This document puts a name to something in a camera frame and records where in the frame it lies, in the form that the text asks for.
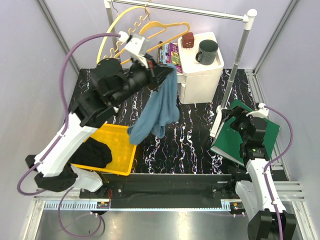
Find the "blue tank top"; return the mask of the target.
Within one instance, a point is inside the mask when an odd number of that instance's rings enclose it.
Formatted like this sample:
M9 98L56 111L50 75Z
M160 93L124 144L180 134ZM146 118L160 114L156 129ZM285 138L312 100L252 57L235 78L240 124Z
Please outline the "blue tank top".
M166 77L160 89L152 93L138 120L127 130L132 145L140 144L149 134L159 139L163 138L166 126L179 120L177 71L172 63L168 63L167 66L172 72Z

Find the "orange-yellow plastic hanger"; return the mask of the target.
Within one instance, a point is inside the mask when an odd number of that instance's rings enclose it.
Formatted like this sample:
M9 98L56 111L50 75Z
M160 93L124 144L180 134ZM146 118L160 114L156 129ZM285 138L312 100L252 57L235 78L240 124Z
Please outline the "orange-yellow plastic hanger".
M182 26L185 26L186 29L183 32L179 32L177 30L177 27L181 28ZM167 40L164 40L164 41L158 43L157 45L154 45L153 47L151 47L151 43L148 42L147 47L150 47L150 48L148 50L144 51L143 53L150 53L153 50L156 50L157 48L163 47L165 44L168 44L168 43L182 37L184 34L186 34L190 31L190 25L187 22L163 24L159 21L149 21L140 29L138 35L144 36L144 34L147 31L149 31L150 29L160 29L160 31L155 32L154 34L152 34L148 37L145 37L146 40L150 41L150 40L154 39L155 37L157 37L158 35L161 35L165 31L167 31L167 29L169 29L169 28L173 28L172 32L175 34L173 37L168 38Z

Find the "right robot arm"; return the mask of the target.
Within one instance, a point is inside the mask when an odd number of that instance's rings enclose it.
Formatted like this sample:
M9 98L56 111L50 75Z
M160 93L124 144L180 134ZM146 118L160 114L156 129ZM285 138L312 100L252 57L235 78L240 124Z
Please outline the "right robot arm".
M235 177L227 185L227 192L242 201L249 220L248 239L291 240L297 220L294 214L288 213L278 195L264 145L268 113L263 103L251 112L241 106L222 110L223 123L234 119L229 126L241 137L239 155L248 173L248 176Z

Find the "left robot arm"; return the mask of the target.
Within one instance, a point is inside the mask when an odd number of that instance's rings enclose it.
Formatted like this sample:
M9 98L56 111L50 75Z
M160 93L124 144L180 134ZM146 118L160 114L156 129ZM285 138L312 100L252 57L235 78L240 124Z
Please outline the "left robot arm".
M116 109L124 101L144 87L163 89L173 71L171 66L156 63L152 58L147 59L146 66L134 60L129 69L123 69L117 59L107 58L91 69L91 88L66 111L61 130L41 153L25 159L29 168L37 171L34 180L41 191L58 193L74 187L103 198L108 186L100 175L72 166L69 159L88 137L117 114Z

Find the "dark brown book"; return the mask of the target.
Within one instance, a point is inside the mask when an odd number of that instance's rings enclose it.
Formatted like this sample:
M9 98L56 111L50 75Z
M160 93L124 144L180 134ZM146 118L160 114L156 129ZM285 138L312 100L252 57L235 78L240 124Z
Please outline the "dark brown book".
M159 46L158 49L157 49L157 62L158 63L162 63L163 62L163 46Z

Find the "blue book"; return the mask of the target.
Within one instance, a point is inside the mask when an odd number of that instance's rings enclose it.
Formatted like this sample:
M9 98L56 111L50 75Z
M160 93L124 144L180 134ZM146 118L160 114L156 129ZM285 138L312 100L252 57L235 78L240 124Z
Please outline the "blue book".
M160 60L160 63L162 63L162 64L170 63L170 57L169 57L170 51L169 51L168 47L169 47L169 44L166 43L160 48L159 60Z

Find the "purple book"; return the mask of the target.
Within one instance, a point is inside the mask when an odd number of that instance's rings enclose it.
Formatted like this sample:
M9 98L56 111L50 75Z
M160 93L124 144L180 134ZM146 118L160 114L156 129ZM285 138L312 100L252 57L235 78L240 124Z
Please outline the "purple book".
M168 50L169 50L169 60L170 63L172 63L176 67L176 71L179 73L183 73L182 65L181 65L181 59L179 55L179 48L174 43L168 44Z

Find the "green folder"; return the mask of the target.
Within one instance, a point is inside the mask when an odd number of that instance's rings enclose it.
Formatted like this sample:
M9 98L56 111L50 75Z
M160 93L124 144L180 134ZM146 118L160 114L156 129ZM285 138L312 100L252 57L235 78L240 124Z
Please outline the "green folder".
M254 111L239 100L234 100L227 109L236 106L241 106L248 112ZM250 159L264 158L269 160L280 126L267 117L254 117L256 133L254 135L240 135L238 131L230 127L230 124L235 120L234 117L223 122L222 110L217 114L218 120L214 122L210 132L210 136L213 137L210 150L242 167L245 167Z

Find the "white side cabinet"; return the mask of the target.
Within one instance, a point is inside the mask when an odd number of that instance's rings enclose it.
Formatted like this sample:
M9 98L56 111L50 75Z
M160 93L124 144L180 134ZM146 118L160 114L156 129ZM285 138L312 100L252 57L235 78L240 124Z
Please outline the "white side cabinet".
M194 35L192 48L182 47L182 38L177 41L182 73L177 73L177 91L181 104L209 103L213 100L224 68L221 51L218 50L214 62L203 65L196 61L201 41L216 41L213 32Z

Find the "brown cube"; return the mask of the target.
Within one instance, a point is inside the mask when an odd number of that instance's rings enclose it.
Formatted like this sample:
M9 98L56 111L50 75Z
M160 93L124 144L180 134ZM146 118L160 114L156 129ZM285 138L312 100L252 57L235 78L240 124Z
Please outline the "brown cube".
M184 49L190 49L194 47L194 34L192 32L187 32L182 36L181 44Z

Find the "dark green mug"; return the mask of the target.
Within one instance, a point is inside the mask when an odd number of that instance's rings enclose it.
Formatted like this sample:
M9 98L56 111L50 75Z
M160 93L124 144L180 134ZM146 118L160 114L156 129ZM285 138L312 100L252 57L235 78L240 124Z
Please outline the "dark green mug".
M219 45L211 39L202 40L199 43L198 53L195 55L195 60L205 66L211 65L217 55Z

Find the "yellow plastic bin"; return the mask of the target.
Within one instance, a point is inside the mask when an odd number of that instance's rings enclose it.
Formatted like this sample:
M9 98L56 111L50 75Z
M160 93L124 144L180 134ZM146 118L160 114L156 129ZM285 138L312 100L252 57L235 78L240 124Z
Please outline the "yellow plastic bin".
M110 148L112 162L107 164L105 168L71 164L77 168L85 170L111 173L121 176L130 175L137 146L130 143L127 131L127 126L105 123L95 133L88 137L104 143Z

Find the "black cloth in bin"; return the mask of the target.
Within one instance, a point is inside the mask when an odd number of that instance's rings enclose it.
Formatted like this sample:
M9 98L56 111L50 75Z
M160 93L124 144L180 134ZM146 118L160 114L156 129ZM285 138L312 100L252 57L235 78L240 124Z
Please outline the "black cloth in bin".
M113 160L111 149L104 143L89 137L70 157L70 164L105 168Z

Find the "aluminium frame rail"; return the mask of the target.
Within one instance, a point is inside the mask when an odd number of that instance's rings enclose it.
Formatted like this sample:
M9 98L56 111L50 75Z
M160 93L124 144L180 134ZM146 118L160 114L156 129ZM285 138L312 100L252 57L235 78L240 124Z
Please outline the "aluminium frame rail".
M219 191L211 192L209 196L193 193L191 195L159 195L134 194L125 197L114 190L106 198L80 198L83 190L72 190L65 198L60 192L57 196L48 193L35 199L44 201L44 210L52 211L137 211L137 212L231 212L243 209L243 202L238 197L229 197Z

